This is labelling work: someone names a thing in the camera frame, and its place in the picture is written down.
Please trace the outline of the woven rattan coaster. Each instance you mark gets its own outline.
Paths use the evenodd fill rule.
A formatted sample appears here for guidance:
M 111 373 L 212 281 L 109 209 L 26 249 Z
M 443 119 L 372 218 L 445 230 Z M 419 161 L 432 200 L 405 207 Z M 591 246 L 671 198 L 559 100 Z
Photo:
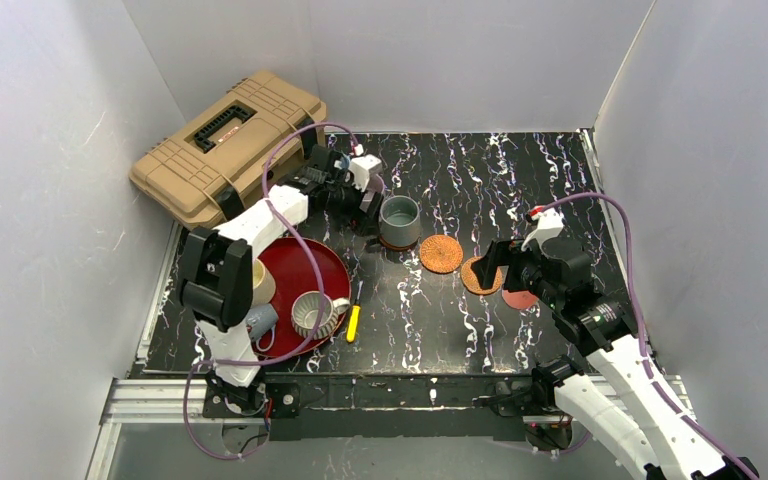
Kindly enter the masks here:
M 463 262 L 463 249 L 459 242 L 447 235 L 427 237 L 419 247 L 420 262 L 425 269 L 436 274 L 457 270 Z
M 467 291 L 475 295 L 490 295 L 498 291 L 504 284 L 504 275 L 500 268 L 496 270 L 492 286 L 483 288 L 480 286 L 477 275 L 472 270 L 472 265 L 480 260 L 479 256 L 474 256 L 466 260 L 460 268 L 461 281 Z

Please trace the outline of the red apple coaster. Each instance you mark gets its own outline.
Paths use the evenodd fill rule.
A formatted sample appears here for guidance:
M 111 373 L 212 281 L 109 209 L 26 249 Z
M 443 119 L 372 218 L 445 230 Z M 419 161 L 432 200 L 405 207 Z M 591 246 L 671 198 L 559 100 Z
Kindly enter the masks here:
M 502 291 L 502 299 L 505 304 L 515 310 L 524 310 L 535 306 L 539 299 L 528 291 Z

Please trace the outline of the dark grey mug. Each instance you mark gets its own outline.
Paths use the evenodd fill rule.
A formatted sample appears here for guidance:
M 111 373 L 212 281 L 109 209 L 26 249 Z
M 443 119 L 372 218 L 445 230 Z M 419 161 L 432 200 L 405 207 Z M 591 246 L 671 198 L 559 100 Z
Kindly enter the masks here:
M 395 195 L 382 202 L 379 212 L 379 238 L 404 246 L 418 241 L 421 234 L 419 205 L 413 199 Z

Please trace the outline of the cream yellow mug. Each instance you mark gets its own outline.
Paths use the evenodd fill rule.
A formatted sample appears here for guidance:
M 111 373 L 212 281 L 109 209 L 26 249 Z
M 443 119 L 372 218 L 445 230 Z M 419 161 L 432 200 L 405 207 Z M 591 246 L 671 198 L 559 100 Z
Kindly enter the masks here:
M 260 259 L 255 259 L 252 265 L 252 288 L 253 307 L 269 304 L 276 292 L 275 279 Z

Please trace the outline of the ribbed beige mug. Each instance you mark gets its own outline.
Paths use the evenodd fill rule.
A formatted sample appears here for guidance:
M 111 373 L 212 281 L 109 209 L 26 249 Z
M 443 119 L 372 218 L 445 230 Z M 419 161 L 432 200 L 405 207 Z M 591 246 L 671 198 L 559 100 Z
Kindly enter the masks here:
M 332 299 L 317 291 L 305 292 L 292 305 L 293 329 L 303 338 L 313 334 L 314 340 L 324 339 L 335 331 L 350 305 L 350 300 L 345 297 Z

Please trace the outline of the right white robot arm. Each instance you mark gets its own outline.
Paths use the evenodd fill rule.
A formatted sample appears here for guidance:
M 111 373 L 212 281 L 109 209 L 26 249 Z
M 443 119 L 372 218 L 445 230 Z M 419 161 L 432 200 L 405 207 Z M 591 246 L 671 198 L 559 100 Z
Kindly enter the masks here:
M 600 292 L 592 260 L 570 239 L 494 242 L 469 266 L 481 288 L 526 291 L 548 306 L 556 328 L 618 396 L 612 401 L 567 356 L 532 370 L 536 397 L 576 418 L 637 479 L 756 479 L 691 417 L 639 350 L 629 303 Z

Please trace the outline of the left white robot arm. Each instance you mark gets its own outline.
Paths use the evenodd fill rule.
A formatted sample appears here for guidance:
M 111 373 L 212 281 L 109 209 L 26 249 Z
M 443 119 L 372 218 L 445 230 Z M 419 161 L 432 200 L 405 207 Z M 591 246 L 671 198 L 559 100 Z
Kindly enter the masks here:
M 254 335 L 270 327 L 254 319 L 263 303 L 255 293 L 258 257 L 312 212 L 342 216 L 362 233 L 375 230 L 382 168 L 381 159 L 361 146 L 346 156 L 316 145 L 303 166 L 268 181 L 263 198 L 241 214 L 216 228 L 190 231 L 179 263 L 178 301 L 193 314 L 221 385 L 246 389 L 261 367 Z

